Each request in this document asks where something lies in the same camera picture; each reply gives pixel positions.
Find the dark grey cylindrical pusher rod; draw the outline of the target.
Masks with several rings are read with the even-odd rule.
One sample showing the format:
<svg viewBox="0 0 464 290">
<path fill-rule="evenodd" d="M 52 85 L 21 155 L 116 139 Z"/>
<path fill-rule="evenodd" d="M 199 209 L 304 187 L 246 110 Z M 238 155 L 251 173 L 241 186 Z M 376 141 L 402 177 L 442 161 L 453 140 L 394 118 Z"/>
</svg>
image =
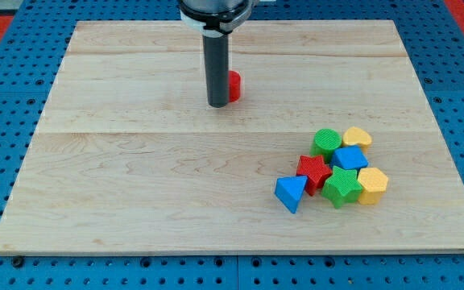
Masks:
<svg viewBox="0 0 464 290">
<path fill-rule="evenodd" d="M 207 101 L 214 108 L 229 103 L 229 40 L 227 35 L 203 37 Z"/>
</svg>

